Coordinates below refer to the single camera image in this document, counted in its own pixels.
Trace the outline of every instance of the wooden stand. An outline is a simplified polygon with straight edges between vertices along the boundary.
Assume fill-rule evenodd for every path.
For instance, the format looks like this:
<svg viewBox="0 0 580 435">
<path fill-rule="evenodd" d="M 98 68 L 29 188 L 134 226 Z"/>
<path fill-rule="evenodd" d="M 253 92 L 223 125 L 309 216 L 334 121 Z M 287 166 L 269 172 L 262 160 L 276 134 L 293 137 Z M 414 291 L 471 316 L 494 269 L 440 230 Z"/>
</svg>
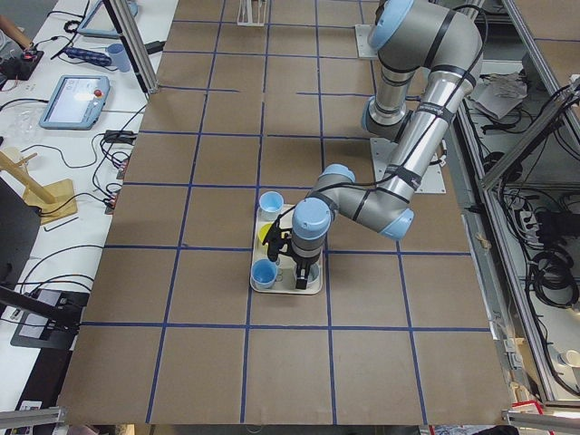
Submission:
<svg viewBox="0 0 580 435">
<path fill-rule="evenodd" d="M 74 187 L 71 179 L 63 179 L 48 186 L 36 182 L 19 163 L 14 163 L 0 151 L 0 168 L 26 187 L 23 200 L 29 206 L 42 210 L 41 225 L 66 218 L 77 212 Z"/>
</svg>

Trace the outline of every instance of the screen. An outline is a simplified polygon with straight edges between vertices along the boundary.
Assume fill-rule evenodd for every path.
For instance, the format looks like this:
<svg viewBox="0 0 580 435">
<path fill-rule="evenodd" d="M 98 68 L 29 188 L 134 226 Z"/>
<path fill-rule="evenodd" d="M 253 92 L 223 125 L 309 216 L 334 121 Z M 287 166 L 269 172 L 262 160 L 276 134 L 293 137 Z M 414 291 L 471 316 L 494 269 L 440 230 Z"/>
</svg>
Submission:
<svg viewBox="0 0 580 435">
<path fill-rule="evenodd" d="M 64 80 L 48 116 L 48 121 L 81 122 L 94 98 L 94 91 L 98 84 L 99 79 L 70 78 Z"/>
<path fill-rule="evenodd" d="M 114 32 L 115 26 L 112 25 L 111 18 L 107 9 L 99 2 L 97 5 L 97 10 L 91 16 L 89 23 L 85 26 L 85 29 L 89 30 L 104 30 L 106 32 Z"/>
</svg>

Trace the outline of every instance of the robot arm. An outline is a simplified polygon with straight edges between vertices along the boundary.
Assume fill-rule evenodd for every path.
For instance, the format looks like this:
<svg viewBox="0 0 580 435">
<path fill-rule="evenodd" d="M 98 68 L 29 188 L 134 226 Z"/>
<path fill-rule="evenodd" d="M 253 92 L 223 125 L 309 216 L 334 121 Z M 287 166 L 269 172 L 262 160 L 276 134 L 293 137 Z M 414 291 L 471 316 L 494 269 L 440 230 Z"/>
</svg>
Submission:
<svg viewBox="0 0 580 435">
<path fill-rule="evenodd" d="M 362 125 L 398 145 L 385 178 L 373 188 L 356 185 L 354 174 L 345 166 L 330 165 L 297 204 L 291 236 L 283 242 L 277 232 L 280 243 L 269 245 L 270 259 L 281 253 L 295 260 L 296 288 L 305 288 L 310 265 L 320 256 L 336 213 L 383 236 L 403 238 L 414 216 L 409 209 L 411 197 L 479 75 L 481 38 L 464 14 L 427 0 L 387 0 L 380 9 L 383 6 L 369 37 L 379 54 L 382 79 L 376 95 L 367 102 Z M 405 97 L 420 66 L 430 69 L 428 85 L 419 107 L 411 113 Z M 287 250 L 281 252 L 284 244 Z"/>
</svg>

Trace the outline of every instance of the blue cup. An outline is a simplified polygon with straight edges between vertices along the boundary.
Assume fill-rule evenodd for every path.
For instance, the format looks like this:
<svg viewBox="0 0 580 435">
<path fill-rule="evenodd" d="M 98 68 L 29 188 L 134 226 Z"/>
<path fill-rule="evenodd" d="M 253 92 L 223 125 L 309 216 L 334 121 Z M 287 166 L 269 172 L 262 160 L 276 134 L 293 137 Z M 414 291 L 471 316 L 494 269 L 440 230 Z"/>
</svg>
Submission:
<svg viewBox="0 0 580 435">
<path fill-rule="evenodd" d="M 252 265 L 250 276 L 257 289 L 265 290 L 274 285 L 278 276 L 278 266 L 267 258 L 262 258 Z"/>
<path fill-rule="evenodd" d="M 107 53 L 111 57 L 113 66 L 116 66 L 119 71 L 126 73 L 131 70 L 131 62 L 122 43 L 112 43 L 107 47 Z"/>
<path fill-rule="evenodd" d="M 262 219 L 274 221 L 282 213 L 284 198 L 278 192 L 271 190 L 262 194 L 258 203 L 260 205 Z"/>
</svg>

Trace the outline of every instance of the tablet device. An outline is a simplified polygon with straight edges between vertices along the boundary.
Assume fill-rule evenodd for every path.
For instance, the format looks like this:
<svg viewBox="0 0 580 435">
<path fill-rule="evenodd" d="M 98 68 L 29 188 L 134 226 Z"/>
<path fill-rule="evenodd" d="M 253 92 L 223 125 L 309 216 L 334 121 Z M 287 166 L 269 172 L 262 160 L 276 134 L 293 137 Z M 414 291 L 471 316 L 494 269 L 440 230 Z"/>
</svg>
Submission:
<svg viewBox="0 0 580 435">
<path fill-rule="evenodd" d="M 44 129 L 89 130 L 99 119 L 109 89 L 109 79 L 104 76 L 64 75 L 39 125 Z"/>
<path fill-rule="evenodd" d="M 139 10 L 137 4 L 134 1 L 128 0 L 127 5 L 129 5 L 131 14 L 135 16 Z M 119 38 L 102 0 L 99 0 L 95 4 L 91 11 L 81 21 L 76 31 L 79 34 L 94 38 Z"/>
</svg>

